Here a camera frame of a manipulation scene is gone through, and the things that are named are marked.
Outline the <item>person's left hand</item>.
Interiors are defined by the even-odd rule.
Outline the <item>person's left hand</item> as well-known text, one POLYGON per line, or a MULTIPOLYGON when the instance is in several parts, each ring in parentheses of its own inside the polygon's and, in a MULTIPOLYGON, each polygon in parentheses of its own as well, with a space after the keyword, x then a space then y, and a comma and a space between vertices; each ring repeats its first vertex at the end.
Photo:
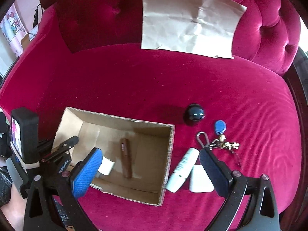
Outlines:
POLYGON ((12 184, 10 201, 1 207, 1 210, 14 230, 23 231, 26 203, 27 200, 21 197, 15 185, 12 184))

